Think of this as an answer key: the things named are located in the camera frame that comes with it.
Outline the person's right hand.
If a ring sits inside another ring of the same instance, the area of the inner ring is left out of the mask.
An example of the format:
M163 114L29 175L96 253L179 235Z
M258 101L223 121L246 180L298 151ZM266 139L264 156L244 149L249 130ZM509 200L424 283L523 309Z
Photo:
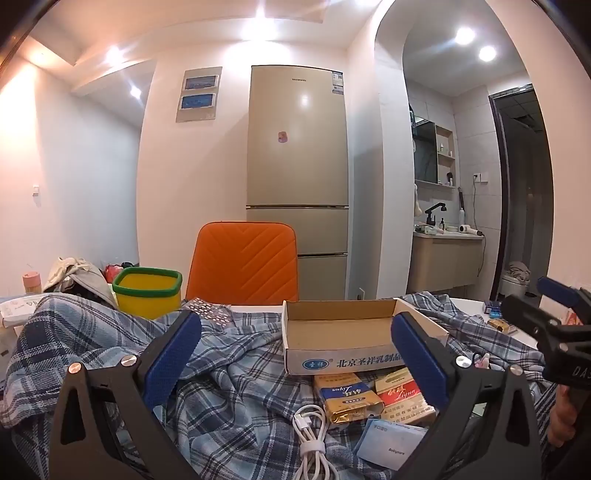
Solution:
M556 392L556 402L550 412L548 441L556 447L562 447L575 436L575 422L578 412L570 399L567 386L559 385Z

